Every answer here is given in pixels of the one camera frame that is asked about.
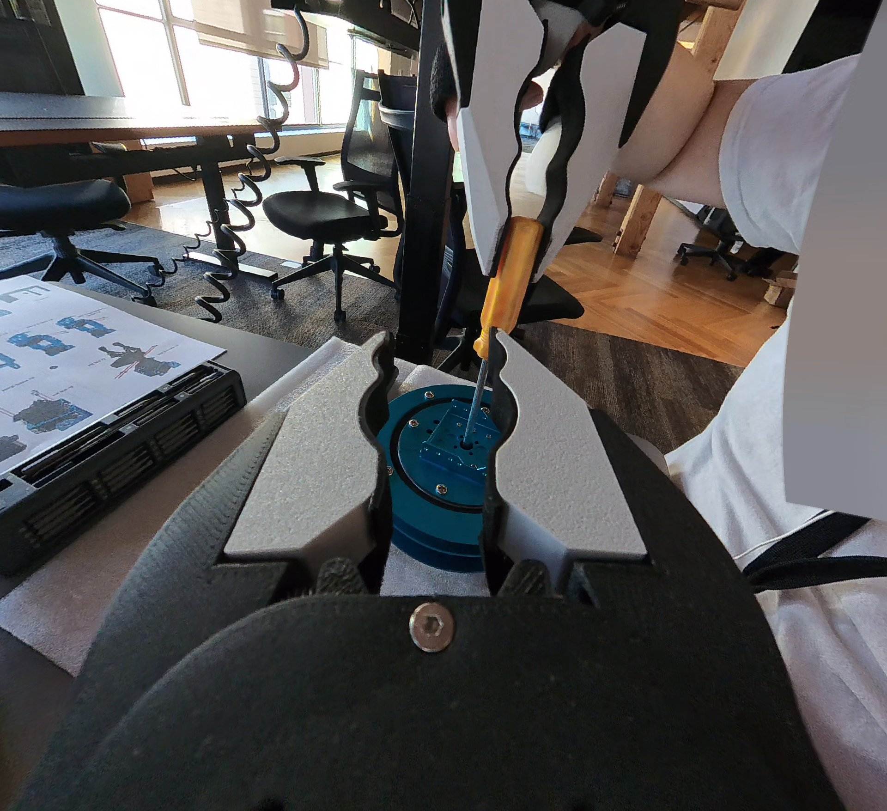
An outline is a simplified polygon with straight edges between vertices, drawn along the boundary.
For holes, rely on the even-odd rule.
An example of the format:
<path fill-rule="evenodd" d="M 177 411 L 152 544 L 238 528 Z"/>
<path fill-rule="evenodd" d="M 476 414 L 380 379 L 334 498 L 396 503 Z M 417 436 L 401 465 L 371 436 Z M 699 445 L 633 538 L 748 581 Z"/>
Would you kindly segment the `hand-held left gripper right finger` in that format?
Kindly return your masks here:
<path fill-rule="evenodd" d="M 482 561 L 491 594 L 513 564 L 540 561 L 557 591 L 575 561 L 648 553 L 583 399 L 504 331 L 492 331 L 491 414 Z"/>

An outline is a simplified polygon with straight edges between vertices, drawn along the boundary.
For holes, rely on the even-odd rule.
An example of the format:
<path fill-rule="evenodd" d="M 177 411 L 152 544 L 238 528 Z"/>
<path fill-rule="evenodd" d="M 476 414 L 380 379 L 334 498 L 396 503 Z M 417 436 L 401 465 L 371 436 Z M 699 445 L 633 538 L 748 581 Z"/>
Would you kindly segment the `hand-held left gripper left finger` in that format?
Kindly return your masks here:
<path fill-rule="evenodd" d="M 224 548 L 232 561 L 294 562 L 300 585 L 345 558 L 380 592 L 392 537 L 377 435 L 396 377 L 393 337 L 340 350 L 294 396 Z"/>

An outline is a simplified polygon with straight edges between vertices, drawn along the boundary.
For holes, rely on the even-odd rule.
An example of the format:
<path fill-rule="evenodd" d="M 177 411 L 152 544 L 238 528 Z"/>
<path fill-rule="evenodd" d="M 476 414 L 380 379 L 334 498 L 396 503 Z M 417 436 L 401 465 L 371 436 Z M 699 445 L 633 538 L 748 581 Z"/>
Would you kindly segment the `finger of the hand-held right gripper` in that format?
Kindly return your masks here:
<path fill-rule="evenodd" d="M 534 148 L 538 221 L 547 229 L 534 280 L 563 247 L 615 160 L 646 35 L 617 23 L 573 48 L 553 77 L 553 112 Z"/>
<path fill-rule="evenodd" d="M 508 185 L 518 159 L 521 93 L 545 36 L 529 0 L 482 0 L 471 94 L 457 129 L 474 249 L 487 276 L 496 272 L 511 215 Z"/>

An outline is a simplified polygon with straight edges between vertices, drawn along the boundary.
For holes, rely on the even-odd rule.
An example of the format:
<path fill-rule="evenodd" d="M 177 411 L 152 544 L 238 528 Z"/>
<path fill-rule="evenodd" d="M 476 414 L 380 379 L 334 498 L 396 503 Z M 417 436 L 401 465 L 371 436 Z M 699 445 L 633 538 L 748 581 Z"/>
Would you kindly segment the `orange handle screwdriver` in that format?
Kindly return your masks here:
<path fill-rule="evenodd" d="M 474 350 L 481 358 L 480 372 L 460 447 L 469 450 L 474 443 L 474 424 L 489 368 L 491 338 L 497 330 L 511 332 L 527 294 L 544 228 L 537 220 L 513 217 L 504 238 L 498 269 L 491 279 L 481 314 L 481 334 Z"/>

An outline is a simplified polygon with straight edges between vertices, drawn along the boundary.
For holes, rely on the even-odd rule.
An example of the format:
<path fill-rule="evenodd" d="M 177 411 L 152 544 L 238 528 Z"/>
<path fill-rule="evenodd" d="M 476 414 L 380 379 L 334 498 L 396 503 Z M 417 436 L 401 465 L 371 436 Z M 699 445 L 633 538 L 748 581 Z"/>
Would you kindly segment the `blue round metal base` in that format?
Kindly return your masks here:
<path fill-rule="evenodd" d="M 419 459 L 419 446 L 430 436 L 429 408 L 453 398 L 471 406 L 473 391 L 462 384 L 438 384 L 405 392 L 389 403 L 389 417 L 378 435 L 389 466 L 393 543 L 422 563 L 457 573 L 482 572 L 486 478 L 477 486 L 449 477 Z M 481 411 L 489 417 L 491 403 L 486 390 Z"/>

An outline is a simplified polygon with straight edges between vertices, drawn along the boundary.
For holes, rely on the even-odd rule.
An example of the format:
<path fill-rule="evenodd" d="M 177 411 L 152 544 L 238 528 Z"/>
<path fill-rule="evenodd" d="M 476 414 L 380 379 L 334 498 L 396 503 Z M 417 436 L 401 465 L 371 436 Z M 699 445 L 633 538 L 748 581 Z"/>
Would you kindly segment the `person's right forearm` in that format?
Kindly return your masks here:
<path fill-rule="evenodd" d="M 724 207 L 718 156 L 727 119 L 752 80 L 713 81 L 676 43 L 671 61 L 611 171 L 668 198 Z"/>

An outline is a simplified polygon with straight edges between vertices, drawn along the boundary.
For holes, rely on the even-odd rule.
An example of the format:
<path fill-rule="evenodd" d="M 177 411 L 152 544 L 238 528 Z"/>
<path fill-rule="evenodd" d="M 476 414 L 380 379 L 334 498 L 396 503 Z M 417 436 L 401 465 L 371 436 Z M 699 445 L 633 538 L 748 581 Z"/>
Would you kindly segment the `black office chair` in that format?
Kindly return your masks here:
<path fill-rule="evenodd" d="M 702 206 L 694 215 L 696 224 L 702 230 L 712 233 L 717 244 L 714 248 L 704 247 L 696 243 L 682 243 L 675 257 L 681 266 L 686 266 L 690 258 L 705 257 L 709 259 L 709 265 L 720 265 L 726 270 L 726 280 L 736 281 L 738 268 L 743 261 L 736 259 L 736 253 L 745 243 L 738 233 L 733 219 L 728 211 L 720 207 Z"/>
<path fill-rule="evenodd" d="M 114 182 L 104 179 L 51 184 L 33 188 L 10 185 L 1 187 L 2 237 L 41 235 L 52 240 L 53 251 L 19 262 L 1 272 L 7 280 L 38 271 L 42 279 L 57 282 L 69 275 L 83 285 L 86 273 L 100 277 L 136 293 L 134 301 L 156 306 L 150 287 L 124 278 L 105 268 L 108 263 L 150 263 L 154 273 L 162 274 L 158 258 L 105 251 L 79 250 L 72 243 L 72 234 L 102 228 L 125 230 L 121 220 L 130 210 L 127 194 Z"/>
<path fill-rule="evenodd" d="M 389 128 L 405 194 L 409 194 L 417 79 L 380 72 L 379 87 L 381 116 Z M 433 338 L 435 349 L 450 352 L 439 365 L 446 373 L 479 365 L 474 342 L 481 330 L 481 312 L 489 279 L 482 274 L 475 251 L 466 245 L 463 221 L 467 208 L 464 184 L 453 183 Z M 529 285 L 519 322 L 528 324 L 582 315 L 583 307 L 578 299 L 545 275 L 539 282 Z"/>
<path fill-rule="evenodd" d="M 344 273 L 394 287 L 368 257 L 346 254 L 346 244 L 355 240 L 394 238 L 403 228 L 403 209 L 397 182 L 395 154 L 388 128 L 380 116 L 379 76 L 356 72 L 352 106 L 340 152 L 343 181 L 335 193 L 320 190 L 316 169 L 323 162 L 313 158 L 279 159 L 294 163 L 308 178 L 308 191 L 276 193 L 264 203 L 272 225 L 291 237 L 311 240 L 312 249 L 296 272 L 272 282 L 272 298 L 282 299 L 283 286 L 318 273 L 334 274 L 334 320 L 346 317 L 341 303 Z"/>

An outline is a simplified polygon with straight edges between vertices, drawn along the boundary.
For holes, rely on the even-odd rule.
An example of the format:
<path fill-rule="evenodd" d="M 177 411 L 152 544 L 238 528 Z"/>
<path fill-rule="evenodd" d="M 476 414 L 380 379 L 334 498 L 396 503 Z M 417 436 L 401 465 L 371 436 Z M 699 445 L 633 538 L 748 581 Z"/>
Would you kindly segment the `black vented tray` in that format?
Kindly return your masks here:
<path fill-rule="evenodd" d="M 3 473 L 2 576 L 57 553 L 246 402 L 237 371 L 204 362 Z"/>

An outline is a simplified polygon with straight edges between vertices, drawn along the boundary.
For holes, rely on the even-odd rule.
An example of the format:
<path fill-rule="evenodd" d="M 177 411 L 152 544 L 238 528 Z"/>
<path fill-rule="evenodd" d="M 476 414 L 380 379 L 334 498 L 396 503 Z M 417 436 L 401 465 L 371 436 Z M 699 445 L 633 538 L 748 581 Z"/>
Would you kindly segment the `white cloth mat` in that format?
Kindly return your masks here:
<path fill-rule="evenodd" d="M 353 351 L 333 337 L 151 479 L 1 602 L 1 627 L 72 676 L 127 573 L 181 502 L 262 423 Z"/>

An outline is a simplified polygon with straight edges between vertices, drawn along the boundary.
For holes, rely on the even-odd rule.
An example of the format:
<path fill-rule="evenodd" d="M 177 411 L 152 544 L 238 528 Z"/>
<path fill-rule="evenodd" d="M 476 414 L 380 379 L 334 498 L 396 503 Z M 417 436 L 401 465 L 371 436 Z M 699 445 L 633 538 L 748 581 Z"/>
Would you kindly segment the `printed instruction manual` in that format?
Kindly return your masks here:
<path fill-rule="evenodd" d="M 67 287 L 3 280 L 2 471 L 224 352 Z"/>

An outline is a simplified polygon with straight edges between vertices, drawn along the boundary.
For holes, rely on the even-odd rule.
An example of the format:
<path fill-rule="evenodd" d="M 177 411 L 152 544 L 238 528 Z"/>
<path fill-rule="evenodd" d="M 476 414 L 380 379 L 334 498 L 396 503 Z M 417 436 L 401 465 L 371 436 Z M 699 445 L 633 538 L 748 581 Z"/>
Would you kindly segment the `large window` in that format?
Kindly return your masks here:
<path fill-rule="evenodd" d="M 253 118 L 277 112 L 268 82 L 287 84 L 280 56 L 256 57 L 200 43 L 170 0 L 95 0 L 117 77 L 128 98 Z"/>

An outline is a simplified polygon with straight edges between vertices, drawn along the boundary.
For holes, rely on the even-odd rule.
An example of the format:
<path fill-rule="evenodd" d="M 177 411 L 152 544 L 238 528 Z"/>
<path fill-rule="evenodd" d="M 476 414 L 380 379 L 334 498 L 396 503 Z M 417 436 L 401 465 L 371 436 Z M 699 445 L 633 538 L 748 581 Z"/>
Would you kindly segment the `wooden top office table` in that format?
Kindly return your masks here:
<path fill-rule="evenodd" d="M 220 265 L 234 250 L 220 165 L 247 162 L 256 133 L 286 124 L 279 104 L 281 120 L 260 122 L 138 109 L 124 98 L 3 92 L 1 181 L 30 187 L 196 167 L 216 246 L 192 260 Z"/>

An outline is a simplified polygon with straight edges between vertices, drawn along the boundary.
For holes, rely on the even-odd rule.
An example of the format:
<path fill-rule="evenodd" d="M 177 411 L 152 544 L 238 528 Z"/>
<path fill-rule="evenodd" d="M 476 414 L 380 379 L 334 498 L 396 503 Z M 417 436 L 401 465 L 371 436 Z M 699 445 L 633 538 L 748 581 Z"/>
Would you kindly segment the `black cabinet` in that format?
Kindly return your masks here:
<path fill-rule="evenodd" d="M 54 0 L 1 0 L 1 91 L 83 95 Z"/>

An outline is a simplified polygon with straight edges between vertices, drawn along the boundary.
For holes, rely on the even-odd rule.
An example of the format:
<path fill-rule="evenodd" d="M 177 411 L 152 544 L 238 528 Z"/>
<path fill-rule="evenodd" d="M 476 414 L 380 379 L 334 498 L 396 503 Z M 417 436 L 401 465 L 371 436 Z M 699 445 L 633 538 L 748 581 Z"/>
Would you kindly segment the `blue metal bracket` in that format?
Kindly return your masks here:
<path fill-rule="evenodd" d="M 430 436 L 419 446 L 419 459 L 449 477 L 480 486 L 487 475 L 489 454 L 501 432 L 492 418 L 479 413 L 470 433 L 470 446 L 462 446 L 470 416 L 470 403 L 458 398 L 439 401 L 429 408 Z"/>

